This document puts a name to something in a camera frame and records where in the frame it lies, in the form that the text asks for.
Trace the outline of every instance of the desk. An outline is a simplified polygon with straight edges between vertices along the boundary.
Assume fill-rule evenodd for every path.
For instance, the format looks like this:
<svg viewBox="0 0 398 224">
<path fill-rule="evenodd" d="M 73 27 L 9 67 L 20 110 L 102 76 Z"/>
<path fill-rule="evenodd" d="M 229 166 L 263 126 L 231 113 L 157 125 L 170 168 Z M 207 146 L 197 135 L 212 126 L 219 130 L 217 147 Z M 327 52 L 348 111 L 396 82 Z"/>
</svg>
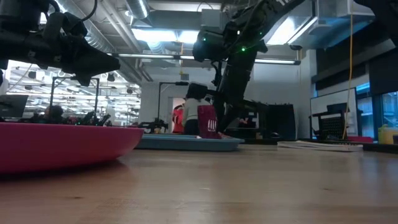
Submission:
<svg viewBox="0 0 398 224">
<path fill-rule="evenodd" d="M 133 151 L 104 166 L 2 177 L 0 223 L 396 223 L 398 156 Z"/>
</svg>

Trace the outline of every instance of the blue tray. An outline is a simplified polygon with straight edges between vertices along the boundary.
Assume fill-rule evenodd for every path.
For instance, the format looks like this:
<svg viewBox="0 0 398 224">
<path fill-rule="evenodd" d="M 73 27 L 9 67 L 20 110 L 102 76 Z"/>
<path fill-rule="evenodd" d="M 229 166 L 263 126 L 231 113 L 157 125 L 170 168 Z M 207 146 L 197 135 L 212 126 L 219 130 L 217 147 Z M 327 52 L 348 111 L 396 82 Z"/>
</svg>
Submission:
<svg viewBox="0 0 398 224">
<path fill-rule="evenodd" d="M 242 139 L 197 139 L 178 134 L 144 134 L 136 149 L 171 149 L 184 151 L 235 151 Z"/>
</svg>

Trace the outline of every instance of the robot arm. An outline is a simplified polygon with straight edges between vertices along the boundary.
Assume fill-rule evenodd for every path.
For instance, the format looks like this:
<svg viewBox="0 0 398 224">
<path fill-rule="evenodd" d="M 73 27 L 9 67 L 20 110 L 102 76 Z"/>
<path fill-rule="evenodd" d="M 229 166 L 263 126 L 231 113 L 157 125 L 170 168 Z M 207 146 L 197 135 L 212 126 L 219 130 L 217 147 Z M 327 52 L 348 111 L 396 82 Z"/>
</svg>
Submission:
<svg viewBox="0 0 398 224">
<path fill-rule="evenodd" d="M 391 39 L 398 45 L 398 6 L 395 0 L 355 0 L 358 4 L 370 7 L 376 18 L 384 24 Z M 212 62 L 227 60 L 224 74 L 220 77 L 220 67 L 214 84 L 213 105 L 218 118 L 218 131 L 223 132 L 241 110 L 244 92 L 257 52 L 267 52 L 262 38 L 284 15 L 303 3 L 304 0 L 261 0 L 237 12 L 222 33 L 203 29 L 193 46 L 195 60 Z"/>
<path fill-rule="evenodd" d="M 48 16 L 50 5 L 55 12 Z M 44 28 L 39 26 L 41 13 L 47 17 Z M 88 18 L 60 12 L 54 0 L 0 0 L 0 68 L 7 69 L 8 60 L 57 67 L 74 73 L 84 86 L 95 75 L 120 69 L 118 59 L 86 41 L 83 21 Z"/>
</svg>

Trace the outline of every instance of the glass window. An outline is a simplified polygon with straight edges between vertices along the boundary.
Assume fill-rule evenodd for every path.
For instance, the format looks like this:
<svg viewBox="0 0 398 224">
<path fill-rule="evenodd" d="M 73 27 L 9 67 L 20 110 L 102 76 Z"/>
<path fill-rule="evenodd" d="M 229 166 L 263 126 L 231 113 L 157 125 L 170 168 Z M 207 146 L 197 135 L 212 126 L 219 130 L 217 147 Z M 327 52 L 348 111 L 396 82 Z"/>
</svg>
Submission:
<svg viewBox="0 0 398 224">
<path fill-rule="evenodd" d="M 373 105 L 372 98 L 367 97 L 357 100 L 358 109 L 362 111 L 359 124 L 362 126 L 362 136 L 374 138 Z"/>
<path fill-rule="evenodd" d="M 358 128 L 362 129 L 362 136 L 374 138 L 373 104 L 369 83 L 356 87 L 356 100 L 358 116 L 361 116 Z"/>
<path fill-rule="evenodd" d="M 397 92 L 386 93 L 382 96 L 383 124 L 390 128 L 398 127 L 398 97 Z"/>
</svg>

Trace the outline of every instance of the person in red shirt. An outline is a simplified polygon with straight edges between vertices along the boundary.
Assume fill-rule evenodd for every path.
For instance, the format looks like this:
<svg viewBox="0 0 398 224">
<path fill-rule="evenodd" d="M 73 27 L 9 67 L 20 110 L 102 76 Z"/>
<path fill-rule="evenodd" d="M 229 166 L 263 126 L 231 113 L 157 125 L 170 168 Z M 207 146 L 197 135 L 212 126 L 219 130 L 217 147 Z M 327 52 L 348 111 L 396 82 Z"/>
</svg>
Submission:
<svg viewBox="0 0 398 224">
<path fill-rule="evenodd" d="M 184 132 L 184 127 L 182 126 L 183 112 L 184 112 L 183 105 L 176 106 L 173 110 L 174 134 L 183 134 Z"/>
</svg>

